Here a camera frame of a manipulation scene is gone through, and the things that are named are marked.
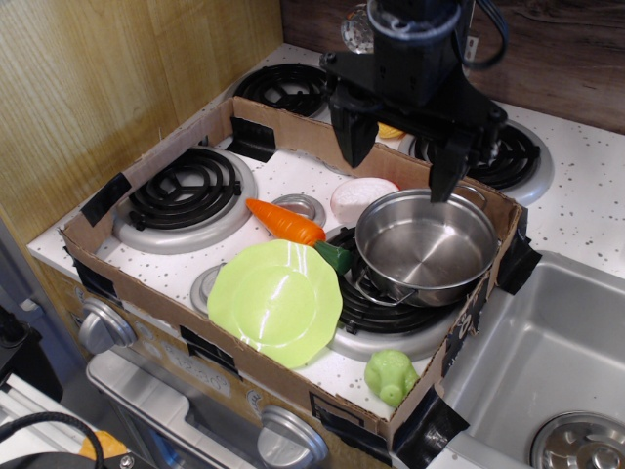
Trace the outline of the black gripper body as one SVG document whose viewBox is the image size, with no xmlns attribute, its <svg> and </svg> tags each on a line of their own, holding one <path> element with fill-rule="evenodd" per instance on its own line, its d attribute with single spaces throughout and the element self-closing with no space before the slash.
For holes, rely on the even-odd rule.
<svg viewBox="0 0 625 469">
<path fill-rule="evenodd" d="M 469 82 L 455 36 L 422 45 L 377 33 L 374 46 L 372 54 L 321 56 L 328 103 L 336 87 L 349 87 L 381 103 L 377 123 L 435 143 L 469 136 L 471 161 L 496 155 L 507 114 Z"/>
</svg>

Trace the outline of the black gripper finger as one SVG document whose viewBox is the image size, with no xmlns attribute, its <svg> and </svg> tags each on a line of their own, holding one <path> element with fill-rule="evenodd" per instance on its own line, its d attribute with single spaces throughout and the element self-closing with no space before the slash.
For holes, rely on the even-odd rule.
<svg viewBox="0 0 625 469">
<path fill-rule="evenodd" d="M 345 161 L 358 167 L 370 153 L 378 133 L 375 113 L 381 103 L 354 93 L 349 87 L 336 87 L 329 97 L 334 133 Z"/>
<path fill-rule="evenodd" d="M 429 187 L 432 203 L 446 202 L 457 183 L 467 174 L 471 143 L 469 136 L 452 136 L 445 143 L 430 143 L 432 167 Z"/>
</svg>

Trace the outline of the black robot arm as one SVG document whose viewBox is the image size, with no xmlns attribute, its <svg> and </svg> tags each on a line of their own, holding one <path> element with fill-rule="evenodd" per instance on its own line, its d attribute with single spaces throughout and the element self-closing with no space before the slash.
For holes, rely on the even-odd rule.
<svg viewBox="0 0 625 469">
<path fill-rule="evenodd" d="M 475 7 L 501 36 L 499 51 L 482 62 L 465 58 Z M 435 151 L 431 200 L 446 202 L 471 168 L 498 153 L 507 114 L 465 73 L 503 59 L 508 26 L 490 1 L 370 1 L 366 15 L 372 53 L 329 52 L 320 59 L 341 154 L 352 168 L 359 166 L 382 123 L 424 138 Z"/>
</svg>

